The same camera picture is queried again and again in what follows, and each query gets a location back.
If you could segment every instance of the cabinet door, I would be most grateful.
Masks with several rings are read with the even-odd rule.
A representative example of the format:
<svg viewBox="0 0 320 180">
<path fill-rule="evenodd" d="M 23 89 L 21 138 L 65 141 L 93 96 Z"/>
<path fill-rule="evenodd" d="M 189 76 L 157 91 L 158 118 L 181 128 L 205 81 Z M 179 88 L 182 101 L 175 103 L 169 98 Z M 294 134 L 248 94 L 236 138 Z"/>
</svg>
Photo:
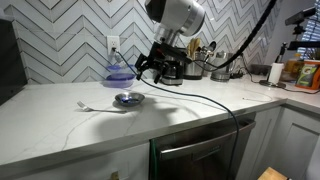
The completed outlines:
<svg viewBox="0 0 320 180">
<path fill-rule="evenodd" d="M 246 150 L 237 173 L 237 180 L 249 180 L 256 172 L 272 135 L 280 107 L 257 112 L 256 127 L 251 131 Z"/>
<path fill-rule="evenodd" d="M 149 143 L 62 165 L 55 169 L 19 178 L 19 180 L 111 180 L 114 172 L 118 172 L 120 180 L 147 180 Z"/>
<path fill-rule="evenodd" d="M 260 173 L 271 166 L 292 179 L 304 179 L 320 133 L 319 117 L 311 114 L 283 108 Z"/>
</svg>

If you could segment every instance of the marble countertop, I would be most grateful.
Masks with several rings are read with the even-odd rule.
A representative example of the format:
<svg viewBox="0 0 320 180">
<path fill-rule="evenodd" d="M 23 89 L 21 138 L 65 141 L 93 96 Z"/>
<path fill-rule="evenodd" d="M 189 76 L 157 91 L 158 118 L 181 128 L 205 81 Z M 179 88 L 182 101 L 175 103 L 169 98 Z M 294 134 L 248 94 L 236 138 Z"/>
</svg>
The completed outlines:
<svg viewBox="0 0 320 180">
<path fill-rule="evenodd" d="M 252 83 L 249 77 L 228 83 L 205 77 L 200 81 L 184 80 L 178 87 L 157 86 L 206 96 L 235 114 L 283 104 L 320 113 L 320 94 L 261 86 Z M 287 88 L 304 90 L 292 84 Z M 114 97 L 125 91 L 142 93 L 146 99 L 136 107 L 120 107 Z M 129 113 L 82 112 L 76 103 L 79 100 L 95 109 L 126 109 Z M 141 81 L 135 81 L 125 89 L 107 88 L 100 82 L 27 85 L 0 106 L 0 174 L 9 176 L 16 172 L 7 173 L 7 168 L 32 161 L 49 166 L 84 155 L 106 153 L 229 117 L 223 108 L 212 102 L 163 92 Z M 40 167 L 37 163 L 31 164 L 33 168 Z"/>
</svg>

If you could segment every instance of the coffee maker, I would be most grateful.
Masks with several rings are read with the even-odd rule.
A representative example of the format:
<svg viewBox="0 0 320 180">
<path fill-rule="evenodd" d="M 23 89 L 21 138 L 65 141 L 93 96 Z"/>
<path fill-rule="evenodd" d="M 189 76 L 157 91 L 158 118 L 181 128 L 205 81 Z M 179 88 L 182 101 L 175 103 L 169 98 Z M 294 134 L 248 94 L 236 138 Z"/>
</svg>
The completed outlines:
<svg viewBox="0 0 320 180">
<path fill-rule="evenodd" d="M 161 78 L 165 85 L 181 85 L 183 82 L 183 62 L 174 60 L 173 57 L 167 57 L 166 64 L 168 69 Z"/>
</svg>

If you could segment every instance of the herringbone tile backsplash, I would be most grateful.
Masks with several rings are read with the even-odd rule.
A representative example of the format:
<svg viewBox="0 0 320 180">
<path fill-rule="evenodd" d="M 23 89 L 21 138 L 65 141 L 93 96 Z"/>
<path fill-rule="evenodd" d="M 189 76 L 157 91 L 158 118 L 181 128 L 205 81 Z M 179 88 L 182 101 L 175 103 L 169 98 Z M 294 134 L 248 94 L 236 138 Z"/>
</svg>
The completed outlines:
<svg viewBox="0 0 320 180">
<path fill-rule="evenodd" d="M 206 10 L 196 37 L 216 41 L 217 51 L 235 52 L 268 5 L 268 0 L 198 0 Z M 248 63 L 263 63 L 281 1 L 245 51 Z M 13 19 L 30 84 L 101 81 L 109 75 L 107 35 L 120 36 L 130 63 L 147 55 L 158 26 L 145 13 L 144 0 L 6 0 L 0 10 Z M 186 47 L 192 37 L 180 37 Z"/>
</svg>

